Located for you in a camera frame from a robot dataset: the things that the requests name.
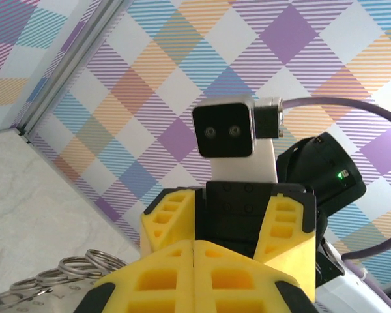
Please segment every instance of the plaid wallpaper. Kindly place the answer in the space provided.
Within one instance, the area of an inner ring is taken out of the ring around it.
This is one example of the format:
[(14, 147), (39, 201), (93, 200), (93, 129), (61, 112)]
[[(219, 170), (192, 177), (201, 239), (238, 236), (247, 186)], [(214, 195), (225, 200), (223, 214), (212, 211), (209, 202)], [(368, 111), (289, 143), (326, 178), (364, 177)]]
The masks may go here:
[[(136, 0), (96, 49), (33, 142), (136, 243), (159, 191), (210, 178), (190, 116), (201, 99), (335, 96), (391, 110), (391, 0)], [(276, 154), (326, 130), (368, 186), (327, 236), (340, 252), (380, 243), (391, 237), (391, 124), (341, 107), (293, 109)], [(391, 282), (391, 251), (360, 261)]]
[[(0, 0), (0, 130), (15, 127), (101, 0), (92, 0), (49, 64), (42, 58), (78, 0)], [(30, 96), (20, 98), (34, 73), (43, 73)]]

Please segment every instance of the purple cable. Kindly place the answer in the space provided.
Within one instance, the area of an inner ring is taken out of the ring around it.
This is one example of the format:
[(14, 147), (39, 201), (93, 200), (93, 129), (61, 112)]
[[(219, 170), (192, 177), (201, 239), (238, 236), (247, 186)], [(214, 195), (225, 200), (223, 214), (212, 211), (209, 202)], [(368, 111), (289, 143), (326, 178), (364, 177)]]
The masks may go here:
[[(364, 110), (367, 112), (374, 113), (378, 116), (384, 117), (385, 119), (391, 122), (391, 112), (381, 108), (379, 106), (375, 106), (373, 104), (369, 104), (367, 102), (346, 99), (346, 98), (332, 98), (332, 97), (316, 97), (316, 98), (298, 98), (293, 100), (284, 101), (282, 106), (283, 109), (295, 108), (297, 106), (309, 106), (309, 105), (338, 105), (338, 106), (348, 106), (360, 110)], [(345, 253), (341, 256), (341, 259), (357, 277), (363, 278), (365, 275), (361, 271), (359, 267), (357, 267), (350, 260), (367, 258), (369, 256), (374, 256), (376, 254), (380, 254), (382, 252), (388, 251), (391, 249), (391, 238), (380, 243), (378, 245), (372, 246), (370, 248), (355, 251), (350, 253)], [(390, 308), (391, 308), (391, 299), (389, 296), (385, 294), (385, 292), (371, 279), (366, 277), (363, 280)]]

